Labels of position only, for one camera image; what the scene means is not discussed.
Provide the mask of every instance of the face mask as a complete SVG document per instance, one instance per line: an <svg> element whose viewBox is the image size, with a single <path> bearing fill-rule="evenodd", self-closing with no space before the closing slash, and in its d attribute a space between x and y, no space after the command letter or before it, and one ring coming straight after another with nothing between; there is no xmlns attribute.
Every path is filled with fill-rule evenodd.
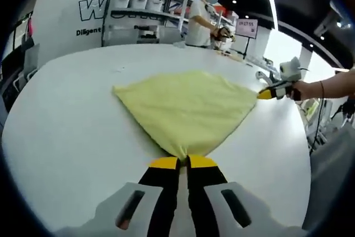
<svg viewBox="0 0 355 237"><path fill-rule="evenodd" d="M211 4L216 4L218 2L218 0L206 0L206 1L211 3Z"/></svg>

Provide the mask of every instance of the sign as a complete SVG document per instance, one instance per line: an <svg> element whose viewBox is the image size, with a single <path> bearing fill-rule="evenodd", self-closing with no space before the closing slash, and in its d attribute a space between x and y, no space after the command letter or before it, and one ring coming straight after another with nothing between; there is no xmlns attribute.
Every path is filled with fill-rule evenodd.
<svg viewBox="0 0 355 237"><path fill-rule="evenodd" d="M238 36L256 38L257 19L238 19L235 32Z"/></svg>

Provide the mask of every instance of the white storage bin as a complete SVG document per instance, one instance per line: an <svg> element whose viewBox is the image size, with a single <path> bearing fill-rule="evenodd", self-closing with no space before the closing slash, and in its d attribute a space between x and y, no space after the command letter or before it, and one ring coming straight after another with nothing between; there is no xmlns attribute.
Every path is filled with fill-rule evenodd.
<svg viewBox="0 0 355 237"><path fill-rule="evenodd" d="M115 0L114 7L115 8L128 8L129 0Z"/></svg>
<svg viewBox="0 0 355 237"><path fill-rule="evenodd" d="M145 9L147 0L130 0L130 7L135 9Z"/></svg>
<svg viewBox="0 0 355 237"><path fill-rule="evenodd" d="M161 11L161 6L163 5L163 2L161 0L148 0L146 8L150 11Z"/></svg>

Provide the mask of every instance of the black cable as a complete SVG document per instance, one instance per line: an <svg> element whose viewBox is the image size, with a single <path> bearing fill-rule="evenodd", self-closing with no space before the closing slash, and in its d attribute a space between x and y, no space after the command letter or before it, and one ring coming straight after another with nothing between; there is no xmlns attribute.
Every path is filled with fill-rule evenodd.
<svg viewBox="0 0 355 237"><path fill-rule="evenodd" d="M310 154L312 154L313 151L315 150L315 145L316 145L316 141L317 141L317 134L318 134L318 130L319 130L320 123L321 123L321 115L322 115L322 109L323 109L323 104L324 104L324 87L323 87L323 83L322 82L320 82L320 83L321 83L321 86L322 86L322 101L321 101L321 108L319 109L318 123L317 123L315 139L313 141Z"/></svg>
<svg viewBox="0 0 355 237"><path fill-rule="evenodd" d="M104 8L104 16L102 20L102 32L101 32L101 47L104 47L104 34L105 34L105 22L107 17L107 12L109 10L110 0L106 0L106 6Z"/></svg>

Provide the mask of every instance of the person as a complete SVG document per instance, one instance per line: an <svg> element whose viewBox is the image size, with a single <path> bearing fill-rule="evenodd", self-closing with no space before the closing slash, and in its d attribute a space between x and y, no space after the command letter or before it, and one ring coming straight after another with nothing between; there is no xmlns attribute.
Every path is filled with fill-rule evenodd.
<svg viewBox="0 0 355 237"><path fill-rule="evenodd" d="M337 75L320 82L305 83L298 81L293 88L301 93L301 100L310 98L342 98L355 95L355 69ZM288 95L293 99L293 92Z"/></svg>
<svg viewBox="0 0 355 237"><path fill-rule="evenodd" d="M212 6L218 0L195 0L190 7L188 32L185 43L188 46L208 48L211 35L217 37L219 29L211 23L211 16L215 13ZM228 35L226 29L222 35Z"/></svg>

